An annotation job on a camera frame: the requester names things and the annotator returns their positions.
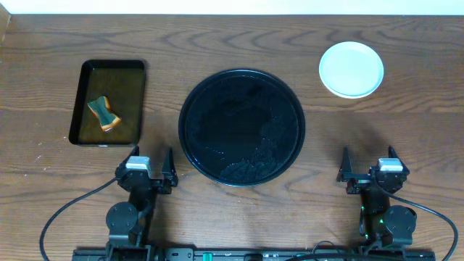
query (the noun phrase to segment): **wooden table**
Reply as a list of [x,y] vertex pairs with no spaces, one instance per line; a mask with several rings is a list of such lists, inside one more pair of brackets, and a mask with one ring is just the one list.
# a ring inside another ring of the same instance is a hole
[[[324,88],[319,60],[359,41],[381,56],[384,81],[363,99]],[[367,171],[393,145],[410,168],[397,194],[444,213],[464,232],[464,18],[395,16],[14,15],[0,64],[0,259],[39,260],[39,234],[63,204],[114,176],[131,148],[67,139],[80,66],[87,59],[148,64],[141,153],[160,174],[171,146],[180,186],[159,196],[151,239],[197,247],[312,248],[352,244],[360,198],[335,181],[344,145]],[[307,123],[296,162],[251,188],[198,173],[178,140],[192,88],[220,70],[250,67],[285,81]],[[107,210],[128,194],[113,184],[63,212],[46,236],[52,260],[107,242]],[[451,228],[417,210],[414,247],[443,258]],[[464,259],[463,237],[453,257]]]

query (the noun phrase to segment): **black cable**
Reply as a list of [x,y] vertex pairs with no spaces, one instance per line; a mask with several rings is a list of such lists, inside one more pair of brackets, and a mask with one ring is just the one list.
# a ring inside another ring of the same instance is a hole
[[[322,244],[322,243],[328,243],[328,244],[331,244],[332,246],[336,247],[334,243],[330,242],[329,240],[322,240],[322,241],[319,241],[319,243],[317,243],[314,248],[312,249],[311,251],[311,254],[314,254],[316,249]],[[340,253],[340,250],[338,248],[335,248],[335,250],[339,253]]]
[[52,217],[49,219],[49,221],[47,221],[47,223],[45,224],[45,226],[43,227],[43,230],[42,230],[42,234],[41,234],[41,239],[39,240],[38,244],[40,246],[40,249],[41,249],[41,254],[42,254],[42,258],[43,260],[45,261],[50,261],[49,257],[47,257],[46,253],[45,253],[45,248],[44,248],[44,239],[45,239],[45,233],[46,233],[46,230],[49,228],[51,222],[53,222],[53,220],[55,218],[57,218],[57,216],[63,212],[63,210],[66,210],[70,205],[80,201],[81,199],[85,199],[86,197],[88,196],[91,196],[99,191],[101,191],[102,189],[108,187],[109,185],[111,185],[111,183],[115,182],[117,179],[116,178],[113,178],[112,180],[108,181],[107,183],[105,183],[103,186],[99,187],[99,188],[96,188],[94,189],[93,191],[90,191],[88,192],[87,194],[84,194],[82,196],[79,196],[77,199],[73,199],[71,200],[69,203],[67,203],[66,205],[64,205],[63,207],[61,207],[56,213],[54,213],[52,215]]
[[448,224],[449,224],[449,225],[451,226],[451,228],[452,228],[452,231],[453,231],[455,237],[454,237],[454,239],[453,239],[453,241],[452,241],[451,248],[449,248],[449,251],[448,251],[447,255],[445,255],[444,258],[443,258],[443,261],[447,261],[447,260],[451,257],[452,253],[454,252],[454,250],[456,249],[456,246],[457,246],[458,233],[457,233],[456,225],[455,225],[448,217],[446,217],[446,216],[443,215],[443,214],[440,214],[439,212],[437,212],[437,211],[435,211],[435,210],[431,210],[431,209],[429,209],[428,207],[424,207],[424,206],[421,205],[421,204],[417,204],[417,203],[415,203],[415,202],[411,202],[411,201],[409,201],[409,200],[402,199],[402,198],[400,198],[400,197],[398,197],[398,196],[395,196],[395,195],[390,194],[389,192],[385,191],[385,190],[384,190],[383,188],[381,188],[380,185],[378,184],[377,177],[375,177],[375,175],[373,175],[373,180],[374,180],[375,185],[377,186],[377,188],[380,190],[380,192],[381,192],[382,194],[384,194],[384,195],[386,195],[386,196],[389,196],[389,197],[391,197],[392,199],[396,199],[396,200],[399,201],[399,202],[403,202],[403,203],[406,203],[406,204],[410,204],[411,206],[414,206],[414,207],[417,207],[417,208],[419,208],[419,209],[421,209],[421,210],[427,211],[427,212],[429,212],[429,213],[431,213],[431,214],[434,214],[435,216],[441,218],[442,220],[448,222]]
[[292,257],[287,259],[286,261],[303,261],[303,260],[316,260],[317,258],[321,259],[334,259],[334,258],[342,258],[347,260],[381,260],[381,261],[405,261],[402,258],[394,258],[394,257],[382,257],[378,255],[362,255],[362,254],[305,254],[299,257]]

